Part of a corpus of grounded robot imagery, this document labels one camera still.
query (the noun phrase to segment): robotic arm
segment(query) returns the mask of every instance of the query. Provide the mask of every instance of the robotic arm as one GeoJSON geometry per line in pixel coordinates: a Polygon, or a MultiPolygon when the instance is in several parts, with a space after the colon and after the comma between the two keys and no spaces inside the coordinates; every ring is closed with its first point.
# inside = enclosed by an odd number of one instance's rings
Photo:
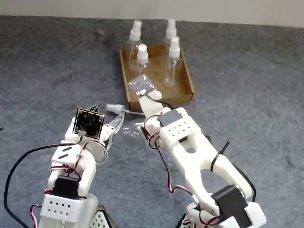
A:
{"type": "Polygon", "coordinates": [[[105,116],[96,111],[78,109],[62,143],[77,142],[79,137],[81,142],[58,147],[52,157],[39,228],[62,228],[63,224],[65,228],[95,227],[92,217],[98,201],[88,192],[96,165],[107,159],[113,135],[124,120],[121,113],[113,122],[103,125],[105,116]]]}
{"type": "Polygon", "coordinates": [[[146,75],[130,82],[138,95],[146,121],[138,130],[143,139],[150,142],[159,135],[159,145],[165,148],[185,176],[186,186],[194,203],[186,208],[192,224],[208,225],[210,220],[221,216],[221,228],[258,228],[266,223],[260,206],[247,202],[252,189],[243,175],[222,154],[218,153],[201,132],[201,128],[184,108],[170,109],[158,101],[162,95],[146,75]],[[210,195],[203,186],[201,170],[208,169],[223,177],[229,184],[210,195]]]}

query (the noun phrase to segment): white wall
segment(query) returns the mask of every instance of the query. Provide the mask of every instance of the white wall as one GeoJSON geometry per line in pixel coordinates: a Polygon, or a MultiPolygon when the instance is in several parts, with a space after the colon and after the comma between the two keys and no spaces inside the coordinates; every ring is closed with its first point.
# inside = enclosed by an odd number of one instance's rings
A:
{"type": "Polygon", "coordinates": [[[303,0],[0,0],[0,15],[167,19],[304,27],[303,0]]]}

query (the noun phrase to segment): white spray nozzle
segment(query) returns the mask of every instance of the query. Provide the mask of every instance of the white spray nozzle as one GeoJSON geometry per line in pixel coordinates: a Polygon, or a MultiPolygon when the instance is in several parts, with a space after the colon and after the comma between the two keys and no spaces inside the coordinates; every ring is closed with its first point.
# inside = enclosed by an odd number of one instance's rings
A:
{"type": "Polygon", "coordinates": [[[130,32],[130,39],[133,41],[138,41],[141,38],[141,30],[142,30],[142,21],[135,20],[133,23],[133,28],[130,32]]]}
{"type": "Polygon", "coordinates": [[[138,46],[137,62],[142,65],[149,62],[147,46],[145,44],[138,46]]]}
{"type": "Polygon", "coordinates": [[[178,37],[173,37],[170,43],[169,57],[177,58],[180,56],[180,52],[180,39],[178,37]]]}
{"type": "Polygon", "coordinates": [[[124,105],[121,104],[107,104],[106,110],[115,114],[120,114],[124,110],[124,105]]]}
{"type": "Polygon", "coordinates": [[[166,38],[172,39],[175,36],[176,36],[175,19],[169,19],[166,30],[166,38]]]}

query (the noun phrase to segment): cardboard box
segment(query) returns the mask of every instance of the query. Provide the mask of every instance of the cardboard box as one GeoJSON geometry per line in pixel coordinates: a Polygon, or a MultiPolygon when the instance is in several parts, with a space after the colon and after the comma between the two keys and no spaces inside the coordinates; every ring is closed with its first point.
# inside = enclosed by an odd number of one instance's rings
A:
{"type": "MultiPolygon", "coordinates": [[[[180,50],[180,57],[182,59],[182,67],[180,72],[180,77],[177,78],[175,86],[172,88],[166,87],[163,84],[163,74],[160,67],[161,64],[161,54],[164,49],[164,45],[149,45],[147,47],[149,54],[149,68],[146,73],[147,76],[153,81],[156,89],[162,93],[162,100],[173,105],[180,106],[182,103],[189,102],[194,95],[194,88],[191,80],[191,76],[188,70],[187,62],[185,56],[180,50]]],[[[126,50],[120,50],[120,61],[123,70],[123,79],[126,89],[127,99],[129,108],[132,111],[141,111],[141,107],[138,102],[137,95],[129,88],[128,82],[135,78],[133,72],[129,69],[128,57],[126,50]]]]}

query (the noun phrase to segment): white robotic arm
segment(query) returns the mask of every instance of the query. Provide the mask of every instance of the white robotic arm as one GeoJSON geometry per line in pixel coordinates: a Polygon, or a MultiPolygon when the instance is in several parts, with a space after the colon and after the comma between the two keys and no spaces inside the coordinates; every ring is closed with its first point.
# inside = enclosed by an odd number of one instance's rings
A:
{"type": "MultiPolygon", "coordinates": [[[[252,195],[252,189],[246,179],[235,168],[235,166],[222,154],[218,153],[209,140],[201,132],[201,128],[187,114],[184,108],[171,110],[163,107],[158,102],[162,95],[158,92],[146,75],[138,77],[130,82],[130,87],[139,97],[139,102],[146,121],[138,130],[144,139],[159,135],[159,145],[165,148],[175,160],[180,171],[184,174],[186,186],[192,193],[195,203],[194,208],[187,207],[187,215],[193,224],[201,224],[201,218],[219,216],[222,209],[204,188],[201,170],[211,170],[223,177],[229,185],[238,188],[239,193],[248,199],[252,195]],[[195,208],[199,205],[204,213],[199,213],[195,208]]],[[[266,223],[266,217],[260,206],[256,203],[249,203],[246,207],[251,226],[260,227],[266,223]]],[[[226,218],[221,228],[244,228],[243,224],[238,225],[231,218],[226,218]]]]}
{"type": "Polygon", "coordinates": [[[84,132],[73,133],[75,121],[74,117],[62,143],[77,142],[80,135],[83,139],[76,145],[58,147],[52,157],[39,228],[62,228],[63,224],[65,228],[88,228],[96,212],[97,198],[88,192],[96,165],[107,159],[117,129],[103,125],[97,140],[84,132]],[[73,172],[78,178],[70,177],[73,172]]]}

